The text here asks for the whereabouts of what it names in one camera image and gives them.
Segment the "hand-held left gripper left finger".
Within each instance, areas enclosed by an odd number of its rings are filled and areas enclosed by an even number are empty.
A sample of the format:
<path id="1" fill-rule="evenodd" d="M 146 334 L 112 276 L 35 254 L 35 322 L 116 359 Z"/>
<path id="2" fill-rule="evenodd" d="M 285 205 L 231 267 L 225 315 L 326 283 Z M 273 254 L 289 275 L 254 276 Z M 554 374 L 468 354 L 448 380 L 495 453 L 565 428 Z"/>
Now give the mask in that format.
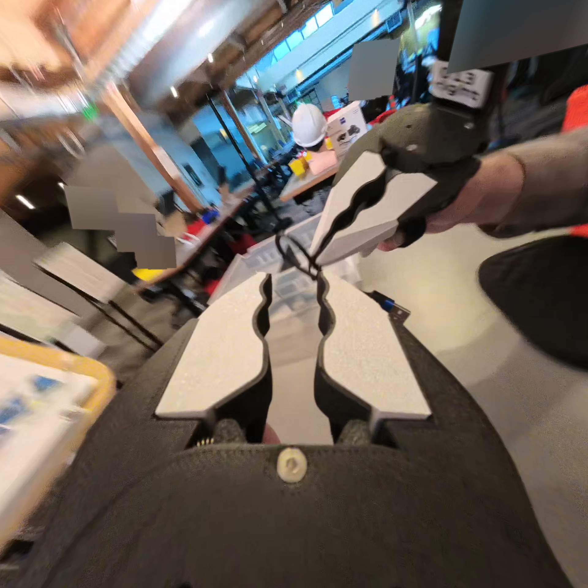
<path id="1" fill-rule="evenodd" d="M 155 415 L 203 418 L 258 384 L 269 370 L 272 276 L 258 272 L 197 319 Z"/>

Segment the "handwritten whiteboard easel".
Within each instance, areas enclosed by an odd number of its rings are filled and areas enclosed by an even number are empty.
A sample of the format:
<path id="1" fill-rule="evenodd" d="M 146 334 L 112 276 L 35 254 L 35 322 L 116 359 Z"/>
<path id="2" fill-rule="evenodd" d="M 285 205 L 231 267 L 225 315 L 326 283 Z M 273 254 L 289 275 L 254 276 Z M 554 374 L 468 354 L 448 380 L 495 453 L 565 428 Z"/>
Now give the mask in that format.
<path id="1" fill-rule="evenodd" d="M 1 334 L 24 342 L 99 358 L 107 346 L 79 325 L 80 318 L 1 272 Z"/>
<path id="2" fill-rule="evenodd" d="M 163 342 L 116 303 L 128 283 L 72 245 L 62 242 L 48 248 L 33 264 L 44 274 L 81 296 L 109 323 L 150 352 Z"/>

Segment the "white hard hat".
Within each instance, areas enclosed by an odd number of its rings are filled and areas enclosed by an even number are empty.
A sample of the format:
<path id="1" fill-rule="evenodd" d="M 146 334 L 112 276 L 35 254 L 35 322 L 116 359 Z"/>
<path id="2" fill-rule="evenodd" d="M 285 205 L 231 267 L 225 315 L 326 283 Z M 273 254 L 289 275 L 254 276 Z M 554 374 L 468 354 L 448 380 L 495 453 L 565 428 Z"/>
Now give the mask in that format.
<path id="1" fill-rule="evenodd" d="M 313 104 L 300 104 L 292 116 L 292 134 L 301 148 L 319 149 L 327 135 L 327 121 L 321 110 Z"/>

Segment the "clear plastic organizer box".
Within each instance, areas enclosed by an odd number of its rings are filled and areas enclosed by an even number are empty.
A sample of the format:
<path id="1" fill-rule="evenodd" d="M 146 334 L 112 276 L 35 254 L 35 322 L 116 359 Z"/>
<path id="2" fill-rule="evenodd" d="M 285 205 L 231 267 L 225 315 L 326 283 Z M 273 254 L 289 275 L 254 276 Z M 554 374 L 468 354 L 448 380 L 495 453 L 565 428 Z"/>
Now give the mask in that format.
<path id="1" fill-rule="evenodd" d="M 315 231 L 319 225 L 321 213 L 299 222 L 286 230 L 305 249 L 310 251 Z M 285 261 L 275 245 L 275 237 L 250 247 L 245 254 L 237 254 L 209 298 L 211 305 L 225 294 L 247 281 L 256 273 L 272 275 L 272 304 L 269 307 L 270 318 L 286 320 L 292 316 L 309 312 L 318 307 L 316 282 L 292 265 L 292 258 L 306 266 L 300 250 L 288 239 L 281 240 L 288 261 Z M 327 267 L 346 282 L 357 287 L 362 286 L 359 268 L 359 254 L 352 255 Z"/>

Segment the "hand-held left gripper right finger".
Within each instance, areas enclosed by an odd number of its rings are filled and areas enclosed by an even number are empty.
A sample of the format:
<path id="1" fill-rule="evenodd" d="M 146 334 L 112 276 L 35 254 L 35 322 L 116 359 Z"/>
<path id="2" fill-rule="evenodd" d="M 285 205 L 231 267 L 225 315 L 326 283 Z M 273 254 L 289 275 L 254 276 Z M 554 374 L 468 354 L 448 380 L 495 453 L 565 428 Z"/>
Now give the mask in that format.
<path id="1" fill-rule="evenodd" d="M 318 279 L 327 318 L 319 365 L 369 420 L 426 420 L 432 410 L 393 328 L 376 300 L 333 272 Z"/>

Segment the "printed product box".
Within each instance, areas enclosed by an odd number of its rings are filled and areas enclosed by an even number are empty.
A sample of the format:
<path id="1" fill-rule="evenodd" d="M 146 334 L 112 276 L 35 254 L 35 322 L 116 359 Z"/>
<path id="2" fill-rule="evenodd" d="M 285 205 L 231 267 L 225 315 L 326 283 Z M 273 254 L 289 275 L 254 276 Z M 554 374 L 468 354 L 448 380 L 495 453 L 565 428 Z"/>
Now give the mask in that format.
<path id="1" fill-rule="evenodd" d="M 342 161 L 353 143 L 367 132 L 368 126 L 359 100 L 339 109 L 327 120 L 326 134 L 338 161 Z"/>

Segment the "person's right hand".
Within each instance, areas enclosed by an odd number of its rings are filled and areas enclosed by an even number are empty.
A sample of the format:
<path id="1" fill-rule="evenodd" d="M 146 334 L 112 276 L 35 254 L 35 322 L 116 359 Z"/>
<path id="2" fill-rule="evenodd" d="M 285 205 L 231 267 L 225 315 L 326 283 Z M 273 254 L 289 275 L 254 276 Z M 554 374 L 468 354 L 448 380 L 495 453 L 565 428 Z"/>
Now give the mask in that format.
<path id="1" fill-rule="evenodd" d="M 443 233 L 460 224 L 500 224 L 520 196 L 524 179 L 523 166 L 509 152 L 483 157 L 452 204 L 427 218 L 425 232 Z"/>

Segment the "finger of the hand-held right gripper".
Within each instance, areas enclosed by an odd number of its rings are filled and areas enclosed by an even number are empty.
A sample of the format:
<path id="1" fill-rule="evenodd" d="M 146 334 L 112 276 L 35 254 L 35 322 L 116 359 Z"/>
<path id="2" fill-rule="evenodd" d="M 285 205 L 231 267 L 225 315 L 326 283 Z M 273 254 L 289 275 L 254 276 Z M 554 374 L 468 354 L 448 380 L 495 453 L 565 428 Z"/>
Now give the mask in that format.
<path id="1" fill-rule="evenodd" d="M 319 266 L 353 254 L 369 254 L 392 237 L 400 217 L 421 201 L 437 182 L 422 173 L 385 173 L 350 192 L 337 185 L 319 222 Z"/>
<path id="2" fill-rule="evenodd" d="M 361 212 L 377 204 L 387 186 L 387 165 L 381 154 L 365 151 L 335 184 L 321 214 L 311 245 L 311 256 L 319 259 L 357 220 Z"/>

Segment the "long grey desk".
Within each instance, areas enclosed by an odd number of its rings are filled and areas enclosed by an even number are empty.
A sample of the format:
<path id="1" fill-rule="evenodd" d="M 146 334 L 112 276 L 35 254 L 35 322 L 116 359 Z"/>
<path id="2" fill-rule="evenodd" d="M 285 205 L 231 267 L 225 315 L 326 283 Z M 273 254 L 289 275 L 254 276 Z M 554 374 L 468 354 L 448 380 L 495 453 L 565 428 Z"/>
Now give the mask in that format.
<path id="1" fill-rule="evenodd" d="M 186 270 L 188 266 L 205 251 L 206 247 L 221 231 L 227 221 L 234 217 L 246 199 L 254 193 L 254 188 L 254 181 L 251 180 L 250 182 L 246 183 L 244 187 L 241 187 L 236 193 L 229 194 L 228 202 L 222 205 L 219 216 L 211 224 L 203 227 L 198 235 L 190 236 L 191 243 L 180 246 L 180 248 L 176 249 L 176 259 L 178 261 L 177 266 L 175 268 L 161 271 L 160 274 L 151 278 L 150 280 L 138 281 L 133 286 L 132 291 L 139 295 L 143 291 L 158 284 L 164 283 L 170 280 L 172 277 L 180 275 L 181 272 Z"/>
<path id="2" fill-rule="evenodd" d="M 338 172 L 338 170 L 339 164 L 335 163 L 333 166 L 330 166 L 318 174 L 308 171 L 303 178 L 292 175 L 283 188 L 279 198 L 282 202 L 294 199 L 298 195 L 314 188 L 316 185 L 329 180 Z"/>

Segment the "black pole round foot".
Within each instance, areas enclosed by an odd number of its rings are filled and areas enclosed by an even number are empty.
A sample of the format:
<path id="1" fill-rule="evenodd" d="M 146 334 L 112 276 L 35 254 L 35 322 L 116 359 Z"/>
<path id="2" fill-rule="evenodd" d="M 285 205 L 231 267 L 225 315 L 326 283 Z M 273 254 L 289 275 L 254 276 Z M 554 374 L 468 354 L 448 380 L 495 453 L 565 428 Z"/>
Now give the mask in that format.
<path id="1" fill-rule="evenodd" d="M 219 98 L 221 99 L 224 111 L 227 113 L 229 118 L 235 124 L 235 127 L 236 127 L 239 135 L 242 137 L 242 139 L 243 139 L 244 143 L 246 144 L 250 153 L 252 155 L 259 155 L 259 153 L 256 151 L 255 145 L 253 144 L 251 137 L 247 134 L 247 129 L 245 128 L 245 126 L 243 125 L 241 120 L 239 119 L 237 111 L 235 110 L 234 106 L 232 105 L 231 101 L 229 100 L 227 93 L 225 91 L 220 92 Z M 237 154 L 239 155 L 239 158 L 242 161 L 243 165 L 245 166 L 247 174 L 249 175 L 250 179 L 253 181 L 255 194 L 260 198 L 265 209 L 269 212 L 270 216 L 273 218 L 274 222 L 272 225 L 272 232 L 278 233 L 278 232 L 281 232 L 281 231 L 289 228 L 292 225 L 292 219 L 290 217 L 280 217 L 279 216 L 278 211 L 273 206 L 272 201 L 270 200 L 269 196 L 264 191 L 264 188 L 262 187 L 261 181 L 259 180 L 258 176 L 256 175 L 254 168 L 250 165 L 245 154 L 241 150 L 239 143 L 235 139 L 235 136 L 233 135 L 232 131 L 227 126 L 223 116 L 221 115 L 221 113 L 219 112 L 219 110 L 217 108 L 217 105 L 215 103 L 214 98 L 210 95 L 209 92 L 206 94 L 206 99 L 207 99 L 207 102 L 208 102 L 209 106 L 211 107 L 213 113 L 215 114 L 218 122 L 220 123 L 222 129 L 227 133 L 229 141 L 232 144 L 235 151 L 237 152 Z"/>

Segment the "red bag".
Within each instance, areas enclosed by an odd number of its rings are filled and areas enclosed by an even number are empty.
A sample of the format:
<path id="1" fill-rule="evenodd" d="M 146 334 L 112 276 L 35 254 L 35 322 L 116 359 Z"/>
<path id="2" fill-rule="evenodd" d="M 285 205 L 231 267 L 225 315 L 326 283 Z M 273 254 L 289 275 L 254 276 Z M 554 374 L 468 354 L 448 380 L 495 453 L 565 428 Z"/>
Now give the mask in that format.
<path id="1" fill-rule="evenodd" d="M 587 85 L 576 88 L 566 102 L 562 133 L 587 126 Z"/>

